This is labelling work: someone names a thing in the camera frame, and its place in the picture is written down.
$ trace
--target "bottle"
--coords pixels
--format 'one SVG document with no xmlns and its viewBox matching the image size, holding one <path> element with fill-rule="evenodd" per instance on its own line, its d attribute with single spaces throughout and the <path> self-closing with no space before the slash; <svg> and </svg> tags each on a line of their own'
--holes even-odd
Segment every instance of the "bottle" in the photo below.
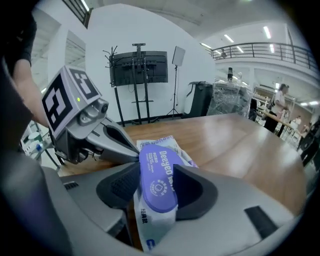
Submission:
<svg viewBox="0 0 320 256">
<path fill-rule="evenodd" d="M 43 147 L 44 147 L 44 144 L 43 144 L 42 142 L 40 142 L 39 144 L 37 144 L 37 145 L 35 146 L 35 148 L 36 148 L 36 150 L 37 150 L 38 152 L 41 151 Z"/>
<path fill-rule="evenodd" d="M 228 76 L 227 76 L 227 79 L 228 79 L 228 82 L 229 82 L 229 83 L 232 83 L 232 77 L 233 77 L 233 76 L 234 76 L 233 69 L 232 69 L 232 67 L 229 67 Z"/>
</svg>

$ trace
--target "white ceiling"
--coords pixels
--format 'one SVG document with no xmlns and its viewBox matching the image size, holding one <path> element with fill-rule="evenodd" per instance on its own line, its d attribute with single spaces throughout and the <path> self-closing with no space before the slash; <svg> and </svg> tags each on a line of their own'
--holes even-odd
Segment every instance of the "white ceiling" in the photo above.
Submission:
<svg viewBox="0 0 320 256">
<path fill-rule="evenodd" d="M 85 0 L 89 8 L 126 4 L 154 12 L 198 40 L 226 28 L 257 21 L 283 21 L 286 14 L 270 0 Z"/>
<path fill-rule="evenodd" d="M 264 31 L 264 26 L 267 26 L 271 39 L 268 39 Z M 224 35 L 227 34 L 234 42 L 230 42 Z M 290 44 L 287 24 L 280 22 L 259 22 L 256 24 L 243 25 L 224 31 L 218 32 L 202 41 L 212 49 L 221 48 L 225 46 L 244 44 L 244 43 L 259 43 L 259 42 L 273 42 Z"/>
</svg>

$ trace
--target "balcony railing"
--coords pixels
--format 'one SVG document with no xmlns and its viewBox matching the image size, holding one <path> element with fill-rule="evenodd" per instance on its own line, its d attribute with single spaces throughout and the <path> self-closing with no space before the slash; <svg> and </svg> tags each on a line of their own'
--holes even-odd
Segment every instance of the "balcony railing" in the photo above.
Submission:
<svg viewBox="0 0 320 256">
<path fill-rule="evenodd" d="M 79 21 L 87 28 L 90 11 L 87 11 L 86 7 L 81 0 L 62 0 L 66 6 L 74 13 Z"/>
<path fill-rule="evenodd" d="M 260 58 L 293 63 L 318 72 L 312 52 L 308 49 L 278 42 L 250 42 L 207 49 L 216 61 L 233 58 Z"/>
</svg>

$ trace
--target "plastic wrap package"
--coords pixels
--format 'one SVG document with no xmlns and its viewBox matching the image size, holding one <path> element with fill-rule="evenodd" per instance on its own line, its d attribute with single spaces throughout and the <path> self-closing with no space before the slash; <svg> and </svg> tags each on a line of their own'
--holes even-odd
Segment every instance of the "plastic wrap package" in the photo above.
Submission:
<svg viewBox="0 0 320 256">
<path fill-rule="evenodd" d="M 248 118 L 253 91 L 248 86 L 233 82 L 217 82 L 207 116 L 237 113 Z"/>
<path fill-rule="evenodd" d="M 173 189 L 173 164 L 198 167 L 172 135 L 137 140 L 140 185 L 133 195 L 142 249 L 151 251 L 176 223 L 178 199 Z"/>
</svg>

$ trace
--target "wooden table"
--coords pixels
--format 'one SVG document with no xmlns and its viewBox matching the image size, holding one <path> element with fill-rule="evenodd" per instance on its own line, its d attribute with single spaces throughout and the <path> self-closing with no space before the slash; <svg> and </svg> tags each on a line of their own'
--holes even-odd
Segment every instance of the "wooden table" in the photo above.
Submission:
<svg viewBox="0 0 320 256">
<path fill-rule="evenodd" d="M 125 130 L 134 141 L 173 135 L 201 169 L 244 179 L 295 215 L 305 203 L 306 179 L 299 154 L 269 130 L 242 116 L 203 116 Z M 111 166 L 90 157 L 78 165 L 67 163 L 59 174 L 83 174 Z"/>
<path fill-rule="evenodd" d="M 294 132 L 296 132 L 297 134 L 299 134 L 300 137 L 302 136 L 302 134 L 301 134 L 297 129 L 293 128 L 289 123 L 280 120 L 280 119 L 279 119 L 278 117 L 276 117 L 275 115 L 270 114 L 269 112 L 266 112 L 266 111 L 264 111 L 264 110 L 261 110 L 260 112 L 263 113 L 263 114 L 265 114 L 267 117 L 272 118 L 273 120 L 276 120 L 278 123 L 281 123 L 281 124 L 282 124 L 282 126 L 281 126 L 281 128 L 280 128 L 280 131 L 279 131 L 278 134 L 277 134 L 277 136 L 278 136 L 279 138 L 280 138 L 281 133 L 282 133 L 282 131 L 284 130 L 285 126 L 286 126 L 286 127 L 289 127 L 289 128 L 292 129 L 292 130 L 294 130 Z"/>
</svg>

